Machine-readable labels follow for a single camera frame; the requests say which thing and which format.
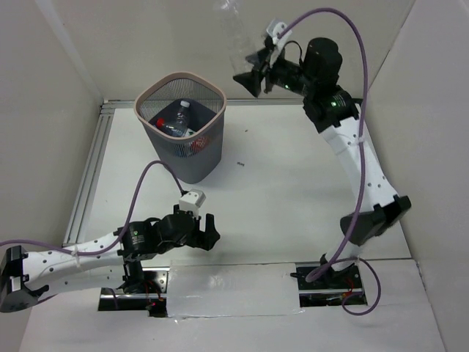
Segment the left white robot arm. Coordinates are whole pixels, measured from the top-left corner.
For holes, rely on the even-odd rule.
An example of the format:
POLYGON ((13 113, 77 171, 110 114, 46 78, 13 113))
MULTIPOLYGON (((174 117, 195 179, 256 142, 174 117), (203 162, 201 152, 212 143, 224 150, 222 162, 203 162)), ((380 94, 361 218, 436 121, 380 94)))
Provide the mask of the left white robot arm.
POLYGON ((1 263, 1 311, 18 312, 66 292, 101 287, 137 293, 147 284, 142 262, 184 246, 211 250, 220 235, 207 214, 205 228, 189 212, 133 221, 101 238, 61 251, 10 247, 1 263))

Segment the orange juice bottle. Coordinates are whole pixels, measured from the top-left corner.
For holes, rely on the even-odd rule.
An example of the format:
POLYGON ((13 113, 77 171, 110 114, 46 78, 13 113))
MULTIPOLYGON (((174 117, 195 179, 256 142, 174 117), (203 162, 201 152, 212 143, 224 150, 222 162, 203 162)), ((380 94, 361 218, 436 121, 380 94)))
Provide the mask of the orange juice bottle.
POLYGON ((202 136, 196 139, 194 142, 191 144, 191 150, 194 153, 199 153, 201 150, 203 150, 207 145, 210 144, 210 138, 207 136, 202 136))

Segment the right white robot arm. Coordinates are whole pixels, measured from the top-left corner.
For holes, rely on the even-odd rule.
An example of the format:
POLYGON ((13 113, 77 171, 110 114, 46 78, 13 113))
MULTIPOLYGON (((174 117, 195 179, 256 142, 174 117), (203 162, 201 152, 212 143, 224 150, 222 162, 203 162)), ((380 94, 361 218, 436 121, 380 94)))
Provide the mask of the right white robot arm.
POLYGON ((274 86, 302 96, 306 116, 350 180, 356 209, 340 220, 344 238, 337 249, 321 257, 320 267, 306 276, 307 282, 321 279, 325 286, 337 287, 365 243, 381 236, 409 211, 410 199, 399 196, 388 182, 363 135, 365 103, 338 84, 342 56, 334 41, 322 37, 310 40, 306 52, 294 63, 285 58, 279 40, 266 37, 264 47, 246 60, 251 70, 233 79, 254 97, 274 86))

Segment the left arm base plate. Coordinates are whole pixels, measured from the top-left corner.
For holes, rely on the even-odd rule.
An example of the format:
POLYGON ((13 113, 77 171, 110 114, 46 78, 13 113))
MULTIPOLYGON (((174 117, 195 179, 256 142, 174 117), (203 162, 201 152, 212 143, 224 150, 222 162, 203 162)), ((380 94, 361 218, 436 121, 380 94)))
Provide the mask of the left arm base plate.
POLYGON ((143 268, 144 281, 132 288, 100 291, 99 312, 145 312, 152 318, 167 318, 169 267, 143 268))

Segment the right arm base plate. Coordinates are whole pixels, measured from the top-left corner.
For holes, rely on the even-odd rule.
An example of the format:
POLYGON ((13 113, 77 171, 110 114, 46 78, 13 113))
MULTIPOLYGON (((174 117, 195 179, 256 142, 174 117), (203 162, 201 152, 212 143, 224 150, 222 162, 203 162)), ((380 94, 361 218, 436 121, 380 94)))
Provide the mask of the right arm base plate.
POLYGON ((315 265, 297 265, 290 274, 297 280, 300 307, 338 307, 348 298, 345 305, 367 305, 360 271, 357 265, 351 265, 343 271, 330 269, 326 274, 313 282, 307 282, 306 276, 315 265))

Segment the clear bottle red label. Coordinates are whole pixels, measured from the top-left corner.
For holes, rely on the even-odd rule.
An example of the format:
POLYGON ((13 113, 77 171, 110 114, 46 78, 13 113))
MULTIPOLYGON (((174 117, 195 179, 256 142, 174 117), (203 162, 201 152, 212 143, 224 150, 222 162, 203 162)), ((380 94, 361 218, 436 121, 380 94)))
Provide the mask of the clear bottle red label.
POLYGON ((157 118, 154 126, 168 136, 176 136, 177 129, 173 122, 167 122, 164 118, 157 118))

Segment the clear bottle green label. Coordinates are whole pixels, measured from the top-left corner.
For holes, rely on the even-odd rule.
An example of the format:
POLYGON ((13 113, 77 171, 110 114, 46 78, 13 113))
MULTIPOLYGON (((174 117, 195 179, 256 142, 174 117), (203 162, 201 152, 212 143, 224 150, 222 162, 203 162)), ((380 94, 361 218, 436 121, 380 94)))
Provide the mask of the clear bottle green label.
POLYGON ((192 136, 194 131, 189 127, 190 121, 190 103, 186 100, 181 100, 176 117, 171 122, 172 136, 178 138, 192 136))

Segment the clear unlabeled bottle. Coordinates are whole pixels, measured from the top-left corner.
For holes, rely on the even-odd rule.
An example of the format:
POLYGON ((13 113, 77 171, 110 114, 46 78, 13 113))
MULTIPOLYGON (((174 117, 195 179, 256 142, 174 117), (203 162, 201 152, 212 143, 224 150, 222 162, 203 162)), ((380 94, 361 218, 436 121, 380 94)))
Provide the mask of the clear unlabeled bottle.
POLYGON ((234 80, 248 76, 259 64, 258 50, 240 17, 239 9, 240 1, 217 1, 214 6, 224 33, 234 80))

